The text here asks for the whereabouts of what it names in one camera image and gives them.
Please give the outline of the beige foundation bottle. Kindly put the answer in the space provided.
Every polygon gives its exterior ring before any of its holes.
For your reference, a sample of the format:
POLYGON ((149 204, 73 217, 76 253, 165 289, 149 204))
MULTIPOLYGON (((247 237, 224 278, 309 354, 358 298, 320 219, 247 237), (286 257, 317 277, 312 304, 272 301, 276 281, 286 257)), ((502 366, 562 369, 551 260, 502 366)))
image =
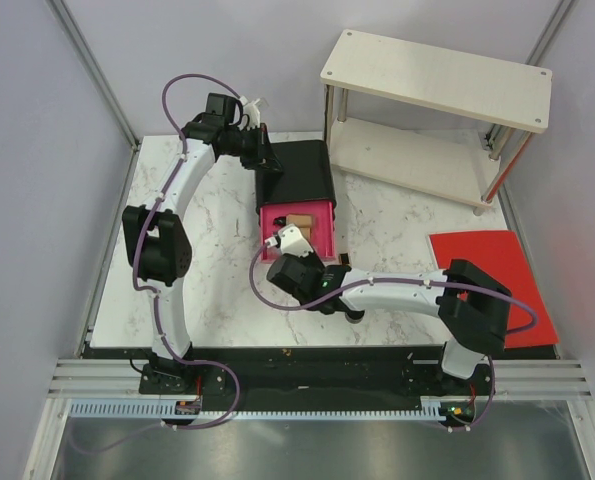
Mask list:
POLYGON ((312 227, 299 227, 299 231, 307 241, 311 241, 313 231, 312 227))

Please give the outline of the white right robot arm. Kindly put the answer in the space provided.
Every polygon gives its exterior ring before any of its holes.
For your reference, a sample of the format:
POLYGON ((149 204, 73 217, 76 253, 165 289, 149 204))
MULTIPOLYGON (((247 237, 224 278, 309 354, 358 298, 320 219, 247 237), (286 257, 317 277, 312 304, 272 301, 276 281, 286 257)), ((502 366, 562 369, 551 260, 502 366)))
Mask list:
POLYGON ((446 393, 460 392, 484 357, 505 348, 510 291, 467 260, 453 260, 448 269, 430 273, 387 274, 325 266, 313 254, 284 254, 270 266, 266 279, 305 309, 324 315, 342 312, 351 323, 373 310, 441 320, 451 338, 434 377, 446 393))

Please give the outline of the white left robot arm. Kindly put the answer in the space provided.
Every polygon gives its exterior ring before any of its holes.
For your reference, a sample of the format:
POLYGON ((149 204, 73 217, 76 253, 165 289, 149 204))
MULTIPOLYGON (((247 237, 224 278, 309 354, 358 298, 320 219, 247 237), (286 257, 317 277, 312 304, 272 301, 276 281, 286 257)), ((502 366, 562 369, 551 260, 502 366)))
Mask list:
POLYGON ((217 160, 230 156, 243 168, 280 173, 268 135, 259 123, 244 129, 225 117, 200 114, 178 130, 180 153, 151 199, 126 206, 122 228, 133 289, 150 299, 153 354, 171 360, 162 382, 175 393, 185 393, 196 382, 196 369, 181 360, 192 342, 184 315, 183 283, 192 262, 192 246, 183 226, 188 205, 217 160))

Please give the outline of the beige foundation tube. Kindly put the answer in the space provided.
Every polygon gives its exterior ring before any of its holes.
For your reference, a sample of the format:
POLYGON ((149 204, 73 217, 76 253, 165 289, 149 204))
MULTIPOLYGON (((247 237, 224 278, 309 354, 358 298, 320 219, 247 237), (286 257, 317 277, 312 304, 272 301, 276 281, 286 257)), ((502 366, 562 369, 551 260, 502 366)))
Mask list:
POLYGON ((312 228, 314 217, 308 214, 289 214, 286 216, 286 224, 294 224, 298 228, 312 228))

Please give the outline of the black round jar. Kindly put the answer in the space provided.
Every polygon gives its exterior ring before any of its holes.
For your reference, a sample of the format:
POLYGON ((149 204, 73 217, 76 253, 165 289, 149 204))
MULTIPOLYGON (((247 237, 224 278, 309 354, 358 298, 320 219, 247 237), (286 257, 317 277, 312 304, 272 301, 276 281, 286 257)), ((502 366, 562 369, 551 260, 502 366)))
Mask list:
POLYGON ((345 319, 351 324, 360 323, 365 316, 364 311, 348 311, 345 313, 345 319))

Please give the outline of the pink top drawer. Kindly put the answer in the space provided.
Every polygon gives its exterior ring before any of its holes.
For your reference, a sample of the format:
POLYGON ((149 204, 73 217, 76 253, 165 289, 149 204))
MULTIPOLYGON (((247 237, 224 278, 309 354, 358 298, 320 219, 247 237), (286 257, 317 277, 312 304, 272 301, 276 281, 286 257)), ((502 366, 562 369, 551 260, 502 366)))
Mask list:
POLYGON ((275 235, 279 242, 289 238, 288 244, 303 254, 300 246, 306 243, 323 262, 336 259, 334 206, 329 200, 314 200, 263 206, 259 212, 261 239, 275 235))

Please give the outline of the black drawer cabinet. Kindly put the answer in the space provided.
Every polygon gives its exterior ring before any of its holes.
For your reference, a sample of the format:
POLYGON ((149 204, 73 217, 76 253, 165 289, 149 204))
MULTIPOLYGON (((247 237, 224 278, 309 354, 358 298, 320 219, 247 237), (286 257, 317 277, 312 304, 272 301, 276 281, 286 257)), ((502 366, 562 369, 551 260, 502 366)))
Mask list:
POLYGON ((328 148, 323 140, 276 143, 280 173, 255 173, 256 211, 267 205, 330 201, 336 206, 328 148))

